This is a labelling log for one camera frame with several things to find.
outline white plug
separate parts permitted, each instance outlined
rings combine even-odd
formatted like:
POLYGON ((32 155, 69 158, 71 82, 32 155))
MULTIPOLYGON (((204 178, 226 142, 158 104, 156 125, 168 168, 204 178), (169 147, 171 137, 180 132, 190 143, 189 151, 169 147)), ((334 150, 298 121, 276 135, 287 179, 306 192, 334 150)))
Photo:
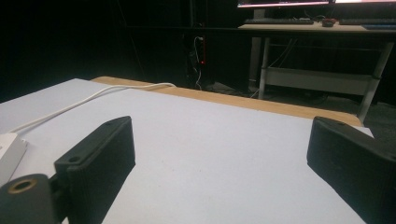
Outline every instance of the white plug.
POLYGON ((0 187, 12 177, 26 148, 27 142, 16 133, 0 134, 0 187))

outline desk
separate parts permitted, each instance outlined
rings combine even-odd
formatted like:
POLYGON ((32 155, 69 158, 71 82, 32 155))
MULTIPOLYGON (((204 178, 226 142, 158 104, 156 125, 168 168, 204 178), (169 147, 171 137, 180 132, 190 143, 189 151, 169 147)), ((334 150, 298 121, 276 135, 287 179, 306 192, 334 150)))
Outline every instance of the desk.
MULTIPOLYGON (((382 34, 396 34, 395 30, 381 31, 381 30, 366 30, 361 26, 339 25, 336 23, 334 27, 322 27, 320 23, 315 22, 313 25, 257 25, 246 24, 240 29, 244 30, 263 30, 263 31, 289 31, 296 34, 306 34, 310 36, 313 34, 345 34, 345 38, 349 35, 354 38, 365 37, 366 35, 382 35, 382 34)), ((262 59, 262 72, 260 78, 259 99, 263 99, 265 84, 287 86, 294 88, 302 88, 317 91, 334 91, 347 94, 363 95, 361 107, 358 111, 358 118, 361 122, 367 114, 370 104, 375 95, 376 88, 382 76, 388 57, 393 48, 394 43, 390 41, 384 42, 384 47, 381 50, 381 55, 376 64, 376 68, 371 75, 350 75, 337 74, 331 72, 317 72, 296 69, 285 69, 269 67, 268 55, 270 51, 270 37, 265 38, 264 53, 262 59)))
MULTIPOLYGON (((0 133, 106 86, 73 79, 0 104, 0 133)), ((12 178, 52 176, 54 161, 122 116, 136 167, 104 223, 363 223, 306 164, 312 119, 153 91, 111 91, 20 132, 28 148, 12 178)))
MULTIPOLYGON (((116 77, 97 77, 92 81, 100 82, 108 85, 136 85, 143 86, 150 83, 128 80, 116 77)), ((160 88, 153 90, 160 93, 171 94, 176 96, 184 96, 197 100, 204 100, 213 103, 225 105, 235 105, 244 108, 256 109, 283 115, 291 115, 300 118, 313 119, 321 116, 329 119, 337 119, 353 126, 361 126, 361 122, 353 115, 343 112, 316 109, 298 105, 286 105, 281 103, 249 99, 245 97, 237 97, 231 95, 218 94, 207 91, 195 91, 184 88, 160 88)))

